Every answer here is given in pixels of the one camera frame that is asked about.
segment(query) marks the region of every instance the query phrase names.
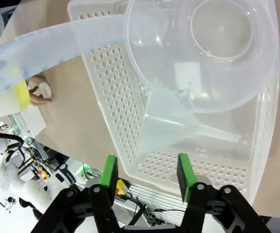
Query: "white perforated basket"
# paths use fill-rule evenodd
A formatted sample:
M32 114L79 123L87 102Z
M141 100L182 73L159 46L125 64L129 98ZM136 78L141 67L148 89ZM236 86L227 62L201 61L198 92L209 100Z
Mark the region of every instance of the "white perforated basket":
M72 0L68 13L71 20L124 14L127 4L128 1L117 0ZM276 19L274 3L269 1L268 7ZM240 142L198 137L137 156L148 91L139 83L124 43L91 51L83 55L83 60L117 154L129 176L180 193L176 163L178 154L185 152L196 175L208 177L216 188L232 184L250 202L254 200L273 135L279 58L266 87L252 101L233 111L196 115L201 123L240 134Z

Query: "clear plastic bowl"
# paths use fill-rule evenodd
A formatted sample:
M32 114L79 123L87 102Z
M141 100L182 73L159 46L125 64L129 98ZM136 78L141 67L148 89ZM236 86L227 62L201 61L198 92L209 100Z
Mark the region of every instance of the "clear plastic bowl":
M125 43L137 74L195 113L235 109L268 80L275 24L263 0L131 0Z

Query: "human hand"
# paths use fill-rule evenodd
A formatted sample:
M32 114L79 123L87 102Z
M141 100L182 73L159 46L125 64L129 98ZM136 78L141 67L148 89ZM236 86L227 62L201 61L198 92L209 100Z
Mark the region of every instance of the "human hand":
M34 75L27 80L27 85L28 85L29 81L33 81L36 84L36 86L34 88L29 90L31 105L40 106L40 105L44 105L44 104L52 102L51 99L44 98L42 95L37 96L37 95L33 94L38 89L38 85L40 85L41 83L46 81L44 77L42 77L40 75Z

